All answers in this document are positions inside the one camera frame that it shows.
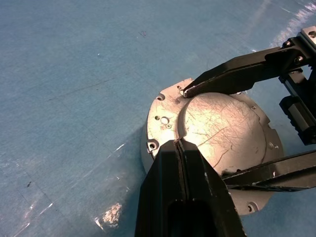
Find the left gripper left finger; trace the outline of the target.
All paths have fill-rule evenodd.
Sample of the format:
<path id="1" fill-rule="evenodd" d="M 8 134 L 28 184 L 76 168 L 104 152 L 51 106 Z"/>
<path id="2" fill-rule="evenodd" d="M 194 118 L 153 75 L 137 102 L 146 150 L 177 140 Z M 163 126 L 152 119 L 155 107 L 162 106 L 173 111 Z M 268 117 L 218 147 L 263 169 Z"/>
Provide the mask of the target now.
<path id="1" fill-rule="evenodd" d="M 186 190 L 176 141 L 158 151 L 141 185 L 134 237 L 182 237 Z"/>

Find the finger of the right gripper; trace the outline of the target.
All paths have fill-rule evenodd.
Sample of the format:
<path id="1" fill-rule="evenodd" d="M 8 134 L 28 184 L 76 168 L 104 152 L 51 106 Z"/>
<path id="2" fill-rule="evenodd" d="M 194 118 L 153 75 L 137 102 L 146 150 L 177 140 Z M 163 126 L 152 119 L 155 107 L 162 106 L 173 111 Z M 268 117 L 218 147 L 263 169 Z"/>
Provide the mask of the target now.
<path id="1" fill-rule="evenodd" d="M 296 192 L 316 187 L 316 150 L 269 161 L 222 177 L 229 189 Z"/>
<path id="2" fill-rule="evenodd" d="M 299 46 L 275 47 L 242 55 L 202 73 L 183 89 L 183 96 L 190 98 L 207 92 L 235 94 L 307 63 L 308 51 Z"/>

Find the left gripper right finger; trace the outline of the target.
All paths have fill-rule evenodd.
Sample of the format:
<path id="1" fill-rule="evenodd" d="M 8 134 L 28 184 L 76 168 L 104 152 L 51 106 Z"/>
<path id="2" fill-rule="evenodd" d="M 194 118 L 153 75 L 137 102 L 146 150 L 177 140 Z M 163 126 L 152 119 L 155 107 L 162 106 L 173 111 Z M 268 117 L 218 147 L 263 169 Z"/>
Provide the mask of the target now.
<path id="1" fill-rule="evenodd" d="M 197 146 L 179 140 L 186 180 L 189 237 L 246 237 L 240 217 L 224 181 Z"/>

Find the blue table cover sheet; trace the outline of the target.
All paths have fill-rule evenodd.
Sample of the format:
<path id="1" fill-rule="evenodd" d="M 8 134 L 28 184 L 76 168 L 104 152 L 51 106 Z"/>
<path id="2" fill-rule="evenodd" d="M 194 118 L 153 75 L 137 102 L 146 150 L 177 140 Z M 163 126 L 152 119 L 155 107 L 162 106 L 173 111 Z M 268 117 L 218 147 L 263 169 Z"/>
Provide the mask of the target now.
<path id="1" fill-rule="evenodd" d="M 316 25 L 316 0 L 0 0 L 0 237 L 134 237 L 164 88 Z"/>

